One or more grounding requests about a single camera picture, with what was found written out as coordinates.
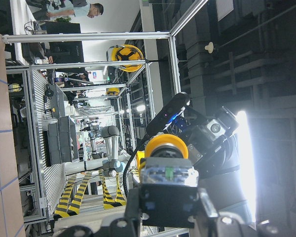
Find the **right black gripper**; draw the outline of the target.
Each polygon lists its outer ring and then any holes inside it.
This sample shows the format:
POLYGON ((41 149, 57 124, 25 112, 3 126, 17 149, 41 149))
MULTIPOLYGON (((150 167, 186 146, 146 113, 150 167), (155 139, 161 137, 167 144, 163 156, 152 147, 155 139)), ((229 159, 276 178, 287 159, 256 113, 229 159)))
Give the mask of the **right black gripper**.
POLYGON ((180 129, 178 136, 187 145, 189 159, 199 172, 198 186, 205 188, 219 212, 231 212, 247 220, 247 198, 240 178, 237 139, 239 124, 235 115, 221 107, 206 118, 186 106, 170 125, 180 129))

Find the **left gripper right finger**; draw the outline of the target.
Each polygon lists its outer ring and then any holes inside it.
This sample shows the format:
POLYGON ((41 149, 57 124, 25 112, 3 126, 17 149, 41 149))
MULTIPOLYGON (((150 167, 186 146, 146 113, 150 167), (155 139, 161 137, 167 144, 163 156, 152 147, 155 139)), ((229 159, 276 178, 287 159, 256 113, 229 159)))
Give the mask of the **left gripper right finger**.
POLYGON ((197 212, 195 215, 196 222, 210 222, 215 221, 219 214, 212 203, 208 192, 205 188, 198 188, 197 190, 197 212))

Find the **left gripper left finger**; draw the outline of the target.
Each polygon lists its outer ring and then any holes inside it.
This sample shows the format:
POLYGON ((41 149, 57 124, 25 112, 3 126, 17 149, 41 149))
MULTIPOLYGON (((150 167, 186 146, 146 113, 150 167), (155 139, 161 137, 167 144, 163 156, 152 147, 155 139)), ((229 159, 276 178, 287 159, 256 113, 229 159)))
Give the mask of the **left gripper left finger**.
POLYGON ((123 227, 124 237, 139 237, 141 230, 140 188, 131 189, 127 196, 127 204, 124 212, 123 227))

